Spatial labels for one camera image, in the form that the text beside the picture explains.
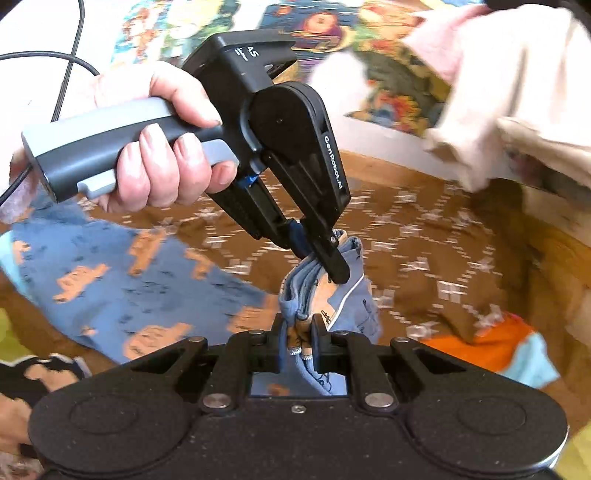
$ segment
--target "fingernail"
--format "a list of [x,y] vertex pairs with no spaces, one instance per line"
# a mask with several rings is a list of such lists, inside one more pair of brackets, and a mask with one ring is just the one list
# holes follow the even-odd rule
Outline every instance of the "fingernail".
[[210,120],[218,125],[222,124],[222,117],[209,100],[205,100],[202,108],[202,115],[205,120]]
[[199,162],[199,141],[194,134],[184,134],[180,137],[179,147],[183,160],[187,165]]
[[166,143],[168,141],[160,125],[151,124],[144,128],[139,136],[139,141],[154,161],[161,164],[167,161]]
[[220,172],[219,182],[222,185],[230,185],[232,180],[236,177],[236,167],[234,165],[224,165],[222,166],[222,171]]
[[119,161],[122,163],[125,174],[138,179],[142,174],[142,153],[139,142],[128,144],[121,152]]

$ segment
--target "bolt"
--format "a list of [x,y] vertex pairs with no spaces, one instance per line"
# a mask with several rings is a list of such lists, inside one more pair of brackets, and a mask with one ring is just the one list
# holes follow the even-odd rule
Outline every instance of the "bolt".
[[306,407],[303,405],[293,405],[291,407],[291,412],[292,413],[305,413],[306,412]]
[[226,408],[230,403],[232,399],[225,393],[210,393],[203,399],[203,405],[207,408]]
[[387,393],[370,393],[366,395],[365,403],[373,408],[388,408],[394,403],[394,397]]

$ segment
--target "blue cloth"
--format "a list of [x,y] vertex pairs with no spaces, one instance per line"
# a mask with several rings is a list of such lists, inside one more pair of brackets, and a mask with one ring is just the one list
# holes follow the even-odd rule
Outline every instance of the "blue cloth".
[[[327,330],[363,333],[372,342],[381,335],[378,311],[371,295],[371,282],[363,274],[363,251],[357,237],[339,237],[339,250],[350,268],[346,284],[332,284],[313,255],[306,257],[283,281],[279,294],[281,313],[292,331],[288,341],[287,369],[298,371],[311,389],[309,393],[346,395],[346,378],[336,373],[318,374],[311,358],[310,319],[314,313],[324,317]],[[282,384],[281,376],[259,374],[262,381]]]
[[546,353],[544,337],[538,332],[530,333],[517,346],[511,363],[500,373],[532,388],[544,388],[560,378]]
[[[235,320],[245,309],[268,304],[269,294],[205,257],[196,276],[201,263],[195,257],[198,252],[189,255],[191,249],[176,237],[163,236],[152,260],[140,273],[130,275],[137,261],[134,248],[139,248],[138,237],[146,231],[89,221],[74,200],[54,205],[45,193],[36,198],[33,208],[29,218],[14,224],[11,235],[2,239],[10,251],[11,241],[26,243],[24,261],[16,270],[14,260],[4,255],[3,269],[61,333],[117,363],[187,336],[205,336],[211,345],[225,343],[241,324]],[[289,273],[278,299],[291,338],[299,343],[286,356],[280,374],[254,375],[254,395],[268,395],[274,385],[291,395],[346,394],[342,376],[314,372],[307,321],[312,313],[328,312],[331,330],[362,332],[372,341],[379,338],[377,310],[369,280],[363,276],[361,242],[346,239],[344,232],[338,235],[351,269],[349,282],[328,283],[314,255]],[[270,326],[275,311],[267,313]],[[293,334],[296,326],[299,333]]]

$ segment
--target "human hand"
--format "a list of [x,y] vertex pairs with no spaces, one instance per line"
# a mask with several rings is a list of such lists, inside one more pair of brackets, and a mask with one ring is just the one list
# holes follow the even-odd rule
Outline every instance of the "human hand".
[[[187,72],[160,61],[120,67],[93,77],[68,96],[61,117],[150,96],[169,100],[183,120],[198,127],[221,123],[201,83]],[[18,166],[24,160],[22,151],[15,155],[12,176],[22,170]],[[227,161],[211,168],[194,134],[182,135],[171,148],[160,126],[152,124],[144,128],[138,142],[124,147],[116,174],[117,189],[94,201],[108,212],[135,212],[146,205],[190,205],[203,192],[220,192],[236,176],[236,166]]]

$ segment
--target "orange cloth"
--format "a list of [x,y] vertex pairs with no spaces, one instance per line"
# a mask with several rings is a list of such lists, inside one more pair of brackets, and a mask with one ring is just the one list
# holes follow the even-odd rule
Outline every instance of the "orange cloth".
[[453,335],[444,335],[423,343],[448,355],[486,368],[501,372],[509,366],[517,346],[534,329],[522,318],[504,313],[503,322],[491,327],[484,335],[475,336],[474,343],[466,343]]

